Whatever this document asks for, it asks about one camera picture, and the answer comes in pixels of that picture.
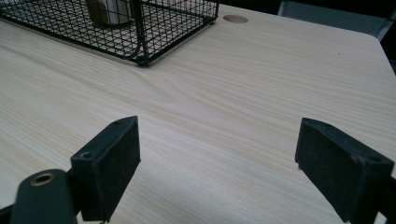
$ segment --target brass insert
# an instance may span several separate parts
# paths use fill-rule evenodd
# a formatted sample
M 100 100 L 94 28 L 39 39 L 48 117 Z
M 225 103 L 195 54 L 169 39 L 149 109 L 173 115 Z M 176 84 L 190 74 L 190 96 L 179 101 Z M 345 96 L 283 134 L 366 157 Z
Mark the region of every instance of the brass insert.
M 30 185 L 39 187 L 48 184 L 55 178 L 55 174 L 45 173 L 42 175 L 38 175 L 30 181 Z

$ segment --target black plastic part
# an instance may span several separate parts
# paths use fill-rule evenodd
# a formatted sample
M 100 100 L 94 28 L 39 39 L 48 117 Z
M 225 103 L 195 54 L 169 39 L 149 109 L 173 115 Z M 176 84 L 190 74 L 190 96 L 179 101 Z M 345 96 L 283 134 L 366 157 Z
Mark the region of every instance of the black plastic part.
M 73 175 L 73 169 L 70 169 L 67 172 L 67 177 L 69 179 L 69 188 L 73 198 L 74 214 L 76 216 L 81 211 L 81 208 L 85 204 L 84 200 L 86 193 L 84 192 L 82 185 Z
M 8 224 L 10 222 L 13 207 L 14 204 L 0 209 L 0 224 Z
M 140 162 L 137 117 L 109 124 L 71 162 L 84 192 L 83 219 L 109 221 Z
M 313 119 L 302 120 L 295 160 L 343 221 L 374 222 L 393 161 Z
M 77 223 L 66 173 L 47 170 L 23 180 L 18 188 L 10 223 Z
M 387 219 L 388 224 L 396 223 L 396 180 L 391 178 L 379 195 L 379 212 Z

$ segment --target wooden table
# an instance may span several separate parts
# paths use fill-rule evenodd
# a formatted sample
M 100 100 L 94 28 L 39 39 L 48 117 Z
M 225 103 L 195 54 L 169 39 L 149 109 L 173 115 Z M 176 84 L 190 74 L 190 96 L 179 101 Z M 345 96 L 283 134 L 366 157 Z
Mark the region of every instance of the wooden table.
M 215 25 L 140 68 L 0 30 L 2 207 L 134 115 L 142 162 L 112 223 L 342 223 L 294 162 L 302 117 L 396 161 L 396 77 L 368 35 L 220 6 Z

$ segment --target screw hole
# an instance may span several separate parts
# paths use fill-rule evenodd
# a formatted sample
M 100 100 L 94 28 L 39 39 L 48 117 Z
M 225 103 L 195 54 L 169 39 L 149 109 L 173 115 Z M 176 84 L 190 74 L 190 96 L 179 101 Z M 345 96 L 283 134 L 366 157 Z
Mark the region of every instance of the screw hole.
M 54 178 L 55 178 L 55 175 L 54 175 L 54 174 L 52 174 L 52 173 L 46 173 L 46 174 L 39 175 L 39 176 L 36 176 L 35 178 L 33 178 L 33 179 L 30 181 L 30 184 L 31 184 L 32 186 L 38 187 L 38 186 L 42 186 L 42 185 L 48 184 L 48 183 L 51 182 Z
M 88 159 L 88 158 L 91 157 L 91 153 L 90 153 L 90 152 L 84 152 L 84 153 L 81 153 L 80 156 L 81 156 L 82 158 Z

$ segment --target wire mesh basket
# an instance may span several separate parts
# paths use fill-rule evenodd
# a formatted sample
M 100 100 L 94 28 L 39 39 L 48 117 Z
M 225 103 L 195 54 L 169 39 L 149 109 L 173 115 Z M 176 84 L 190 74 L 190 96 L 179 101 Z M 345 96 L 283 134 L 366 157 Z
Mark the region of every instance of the wire mesh basket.
M 147 65 L 213 23 L 219 0 L 0 0 L 0 17 Z

